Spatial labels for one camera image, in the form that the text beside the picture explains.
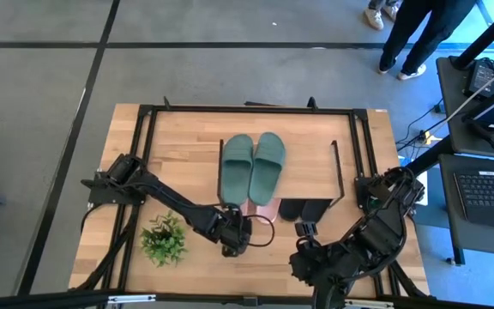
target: slipper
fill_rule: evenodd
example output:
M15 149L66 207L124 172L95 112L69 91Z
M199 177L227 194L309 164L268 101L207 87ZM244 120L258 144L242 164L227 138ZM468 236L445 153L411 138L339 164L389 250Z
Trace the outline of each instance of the slipper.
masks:
M275 221L275 218L278 217L278 209L280 208L281 199L280 198L272 198L270 203L265 206L256 206L256 214L261 215L263 217L268 218L271 222ZM261 217L257 217L257 220L263 224L270 224L268 220L263 219Z
M247 199L253 167L253 140L240 134L232 137L222 150L220 194L222 202L237 207Z
M263 133L258 140L249 186L249 199L255 205L270 203L284 162L285 145L281 139L274 133Z
M281 200L280 205L280 217L285 221L293 222L300 217L302 214L302 209L304 209L304 205L306 204L305 199L298 198L287 198Z
M302 221L304 222L315 222L318 223L329 205L331 204L332 199L309 199L306 201L306 205L302 210Z
M253 210L255 209L255 205L250 200L245 200L244 203L239 207L241 209L241 215L253 215Z

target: artificial plant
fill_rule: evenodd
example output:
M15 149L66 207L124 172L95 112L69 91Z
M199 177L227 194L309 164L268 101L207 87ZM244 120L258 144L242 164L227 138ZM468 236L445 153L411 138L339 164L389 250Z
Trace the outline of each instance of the artificial plant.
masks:
M158 267L182 260L184 248L184 229L178 225L178 218L169 211L167 215L158 215L150 220L153 226L142 229L142 249L148 258Z

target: green slide sandal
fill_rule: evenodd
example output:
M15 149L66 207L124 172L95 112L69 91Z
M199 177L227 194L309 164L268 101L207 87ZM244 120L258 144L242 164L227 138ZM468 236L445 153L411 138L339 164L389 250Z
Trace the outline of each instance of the green slide sandal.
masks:
M253 140L240 134L232 137L222 150L220 194L224 203L239 207L247 199L253 167Z
M270 203L285 163L285 145L279 136L266 132L258 140L253 173L250 178L249 199L258 206Z

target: gray concrete floor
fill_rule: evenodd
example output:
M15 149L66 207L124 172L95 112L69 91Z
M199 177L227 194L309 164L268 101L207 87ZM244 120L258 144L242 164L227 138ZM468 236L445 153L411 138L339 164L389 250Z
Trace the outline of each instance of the gray concrete floor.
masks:
M109 0L21 5L0 0L0 39L98 40L110 5ZM391 23L375 32L364 24L363 9L364 2L354 0L131 0L121 3L110 40L383 42ZM449 41L471 42L484 28L474 10ZM388 75L380 76L375 72L380 51L107 50L33 291L68 286L87 202L79 180L92 177L98 167L115 104L160 104L166 95L172 104L253 100L304 106L314 96L319 106L389 109L399 139L408 123L441 98L434 61L449 54L436 52L426 62L426 74L399 82L395 74L405 52ZM12 293L93 55L94 50L0 50L0 194L9 200L0 206L0 296ZM494 53L485 55L494 58ZM440 118L429 115L412 133ZM428 228L418 233L434 295L494 305L494 293L474 296L494 285L494 255L475 252L467 255L469 266L453 269L442 261L452 255L447 235ZM467 282L470 293L463 292Z

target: white sneaker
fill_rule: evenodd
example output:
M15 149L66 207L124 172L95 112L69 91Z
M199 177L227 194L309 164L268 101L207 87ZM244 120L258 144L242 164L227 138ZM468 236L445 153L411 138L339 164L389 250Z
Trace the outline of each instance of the white sneaker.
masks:
M405 73L401 73L401 72L400 72L400 74L398 74L398 79L399 79L400 81L406 81L406 80L411 79L411 78L413 78L413 77L418 77L418 76L421 76L421 75L423 75L423 73L425 73L425 72L426 72L426 64L421 64L421 65L419 66L419 68L417 69L417 71L416 71L416 72L414 72L414 73L412 73L411 75L407 75L407 74L405 74Z
M367 17L367 21L369 25L376 30L383 30L383 18L381 17L381 12L376 9L365 9L365 17Z
M400 5L398 3L392 6L384 5L383 9L384 12L386 12L386 15L388 15L392 21L395 21L395 16L398 15L398 10L400 9Z

